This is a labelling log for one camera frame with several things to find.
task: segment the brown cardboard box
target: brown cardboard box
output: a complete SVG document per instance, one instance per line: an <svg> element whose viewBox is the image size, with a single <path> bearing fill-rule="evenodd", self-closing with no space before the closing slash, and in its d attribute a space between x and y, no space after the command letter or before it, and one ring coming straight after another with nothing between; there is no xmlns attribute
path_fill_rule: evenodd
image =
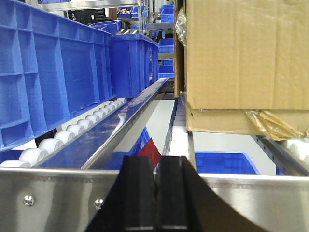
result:
<svg viewBox="0 0 309 232"><path fill-rule="evenodd" d="M267 109L305 132L309 1L190 0L185 7L187 48L183 57L175 38L175 94L186 92L188 129L260 134L242 109Z"/></svg>

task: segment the blue storage crate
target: blue storage crate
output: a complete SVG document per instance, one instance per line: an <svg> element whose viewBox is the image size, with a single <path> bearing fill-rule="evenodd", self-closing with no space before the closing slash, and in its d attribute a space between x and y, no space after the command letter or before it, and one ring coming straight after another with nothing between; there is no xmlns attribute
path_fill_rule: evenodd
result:
<svg viewBox="0 0 309 232"><path fill-rule="evenodd" d="M159 52L174 52L174 39L161 39L159 47Z"/></svg>
<svg viewBox="0 0 309 232"><path fill-rule="evenodd" d="M128 8L130 10L130 13L121 14L120 11L124 8ZM120 9L117 13L117 18L132 18L132 10L133 10L133 7L120 7Z"/></svg>
<svg viewBox="0 0 309 232"><path fill-rule="evenodd" d="M159 78L174 78L175 72L172 65L159 66Z"/></svg>
<svg viewBox="0 0 309 232"><path fill-rule="evenodd" d="M284 175L280 168L276 167L276 175Z"/></svg>
<svg viewBox="0 0 309 232"><path fill-rule="evenodd" d="M160 17L162 23L174 22L174 9L162 9Z"/></svg>
<svg viewBox="0 0 309 232"><path fill-rule="evenodd" d="M141 34L111 37L114 94L134 98L158 79L158 45Z"/></svg>
<svg viewBox="0 0 309 232"><path fill-rule="evenodd" d="M19 160L20 154L23 150L10 150L0 152L0 163L3 163L7 160Z"/></svg>
<svg viewBox="0 0 309 232"><path fill-rule="evenodd" d="M143 147L150 140L147 128L144 128L141 135L137 139L136 143L133 145L129 151L114 151L112 156L108 161L106 161L101 169L107 170L119 170L121 168L123 159L125 155L136 156L143 149Z"/></svg>
<svg viewBox="0 0 309 232"><path fill-rule="evenodd" d="M174 65L173 59L165 59L162 61L162 65Z"/></svg>
<svg viewBox="0 0 309 232"><path fill-rule="evenodd" d="M242 152L196 152L199 173L260 174L250 157Z"/></svg>
<svg viewBox="0 0 309 232"><path fill-rule="evenodd" d="M174 4L164 4L160 7L160 12L163 10L163 9L174 9L175 8L175 5Z"/></svg>
<svg viewBox="0 0 309 232"><path fill-rule="evenodd" d="M15 0L0 13L0 151L114 97L109 33Z"/></svg>
<svg viewBox="0 0 309 232"><path fill-rule="evenodd" d="M108 32L110 34L116 35L118 32L121 31L121 21L106 21L106 22L99 22L90 25L93 28L97 28L99 30Z"/></svg>
<svg viewBox="0 0 309 232"><path fill-rule="evenodd" d="M146 8L145 8L145 6L142 6L141 10L142 10L142 13L141 13L142 16L146 17ZM133 9L132 9L132 18L138 18L138 17L139 17L138 7L134 6Z"/></svg>

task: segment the metal screw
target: metal screw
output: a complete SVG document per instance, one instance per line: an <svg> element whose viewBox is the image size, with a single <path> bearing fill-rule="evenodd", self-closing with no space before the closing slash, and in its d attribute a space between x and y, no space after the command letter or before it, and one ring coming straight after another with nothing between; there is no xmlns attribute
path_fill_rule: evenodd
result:
<svg viewBox="0 0 309 232"><path fill-rule="evenodd" d="M97 210L99 210L104 204L104 200L103 199L96 199L95 200L95 207Z"/></svg>
<svg viewBox="0 0 309 232"><path fill-rule="evenodd" d="M25 206L31 207L34 204L34 198L31 195L26 195L24 196L23 203Z"/></svg>

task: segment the plastic bag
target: plastic bag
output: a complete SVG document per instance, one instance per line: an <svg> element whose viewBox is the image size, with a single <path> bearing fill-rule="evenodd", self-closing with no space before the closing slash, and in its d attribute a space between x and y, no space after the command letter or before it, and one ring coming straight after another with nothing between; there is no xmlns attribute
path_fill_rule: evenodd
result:
<svg viewBox="0 0 309 232"><path fill-rule="evenodd" d="M297 131L295 128L266 110L248 110L245 111L250 121L258 128L267 139L285 140L295 137L304 137L305 134Z"/></svg>
<svg viewBox="0 0 309 232"><path fill-rule="evenodd" d="M179 10L175 24L175 29L179 41L182 43L184 47L187 47L187 17L183 11L183 7Z"/></svg>

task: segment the red object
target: red object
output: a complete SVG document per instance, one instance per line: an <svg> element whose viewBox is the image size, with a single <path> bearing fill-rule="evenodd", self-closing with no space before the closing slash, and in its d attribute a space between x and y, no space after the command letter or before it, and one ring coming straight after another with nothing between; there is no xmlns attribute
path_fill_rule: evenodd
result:
<svg viewBox="0 0 309 232"><path fill-rule="evenodd" d="M155 146L153 139L150 139L148 143L140 150L138 156L148 156L151 159L153 168L159 163L161 154Z"/></svg>

